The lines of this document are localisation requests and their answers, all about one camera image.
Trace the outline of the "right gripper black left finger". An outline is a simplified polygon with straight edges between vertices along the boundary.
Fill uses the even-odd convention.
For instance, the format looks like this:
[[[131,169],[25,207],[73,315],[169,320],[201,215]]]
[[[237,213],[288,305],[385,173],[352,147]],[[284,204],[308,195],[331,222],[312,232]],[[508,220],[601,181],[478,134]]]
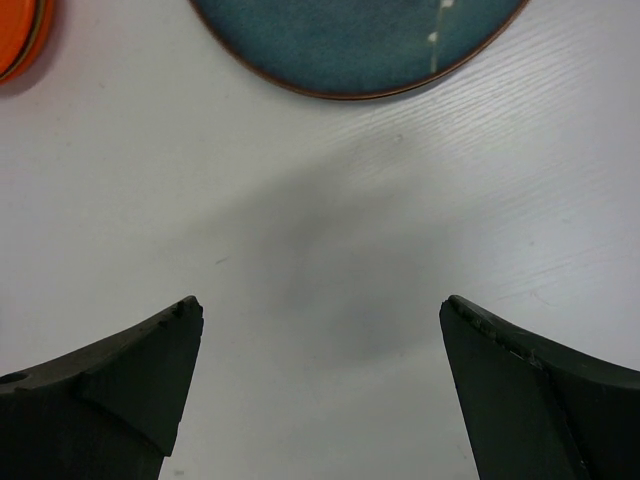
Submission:
[[[156,479],[203,332],[188,296],[126,330],[1,378],[4,479]]]

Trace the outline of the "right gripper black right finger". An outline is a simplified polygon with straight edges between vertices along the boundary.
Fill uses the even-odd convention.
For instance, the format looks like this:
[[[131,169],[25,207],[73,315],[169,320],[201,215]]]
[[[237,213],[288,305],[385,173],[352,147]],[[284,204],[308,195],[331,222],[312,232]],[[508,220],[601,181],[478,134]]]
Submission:
[[[457,295],[439,318],[480,478],[638,478],[637,371]]]

